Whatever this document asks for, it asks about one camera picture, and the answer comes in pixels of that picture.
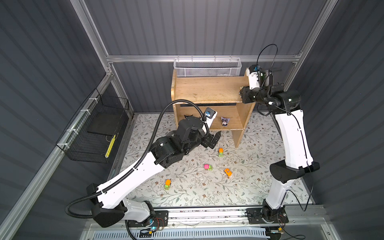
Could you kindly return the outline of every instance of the floral mat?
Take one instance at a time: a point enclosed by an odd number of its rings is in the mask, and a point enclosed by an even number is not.
[[[141,157],[158,116],[137,116],[121,171]],[[167,113],[155,140],[171,130],[176,130],[175,118],[173,113]],[[218,156],[220,147],[224,149],[224,157]],[[232,132],[222,131],[215,149],[195,148],[181,161],[139,185],[127,198],[149,200],[154,207],[262,204],[273,178],[269,165],[284,157],[283,141],[272,118],[252,113],[238,148],[234,146]],[[205,170],[204,164],[210,164],[213,169]],[[226,168],[233,173],[230,178],[224,172]],[[169,190],[164,189],[167,179],[172,181]],[[300,203],[306,203],[308,193],[301,179],[294,182],[292,190]],[[297,200],[288,192],[285,203],[297,204]]]

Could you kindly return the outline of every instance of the black wire basket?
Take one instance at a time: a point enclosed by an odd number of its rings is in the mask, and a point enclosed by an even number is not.
[[[61,135],[70,132],[66,142],[56,145],[71,160],[108,163],[121,142],[122,126],[129,120],[128,99],[99,94],[88,109],[80,111],[84,113],[75,127]]]

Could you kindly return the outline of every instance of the black bracket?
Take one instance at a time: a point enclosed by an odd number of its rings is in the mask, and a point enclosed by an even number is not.
[[[152,224],[150,227],[166,227],[168,225],[168,211],[155,211],[155,216],[152,221]],[[140,223],[135,220],[128,220],[128,226],[129,227],[146,227],[145,221]]]
[[[215,148],[217,142],[220,140],[221,131],[217,132],[215,136],[213,134],[208,134],[207,137],[203,138],[201,145],[205,148],[210,147],[211,149]]]
[[[320,164],[318,162],[312,162],[309,167],[299,167],[299,169],[288,167],[285,165],[285,160],[272,163],[269,166],[272,176],[282,183],[286,183],[291,179],[298,179],[306,173],[314,172],[318,169],[320,169]]]
[[[280,221],[278,221],[276,218],[275,220],[267,222],[263,218],[263,208],[262,207],[246,209],[245,215],[248,218],[249,224],[264,224],[264,223],[276,223],[276,224],[280,223],[280,224],[282,224],[282,223],[288,223],[289,222],[288,216],[285,212],[285,209],[279,210],[279,215],[283,216],[283,217],[279,216]]]

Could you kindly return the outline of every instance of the wire mesh basket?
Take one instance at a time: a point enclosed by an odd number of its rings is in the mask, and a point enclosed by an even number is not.
[[[129,103],[126,98],[99,95],[70,131],[65,143],[56,145],[71,160],[108,163],[113,148],[123,136],[122,126],[129,120]]]
[[[177,77],[239,76],[239,58],[175,58],[173,67]]]

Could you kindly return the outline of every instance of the red wire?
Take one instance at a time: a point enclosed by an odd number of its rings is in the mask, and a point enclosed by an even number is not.
[[[164,223],[164,220],[161,218],[160,220],[162,220],[163,221],[163,226],[165,227],[165,223]]]
[[[279,216],[281,216],[281,215],[279,215]],[[284,219],[284,217],[283,216],[281,216],[283,219]],[[279,217],[277,217],[277,219],[279,220]],[[283,221],[281,221],[281,223],[283,224]],[[283,227],[285,227],[285,223],[284,223],[284,226]]]
[[[157,219],[157,229],[156,229],[156,231],[159,229],[159,226],[160,226],[160,222],[159,222],[159,219],[158,218],[156,218]]]

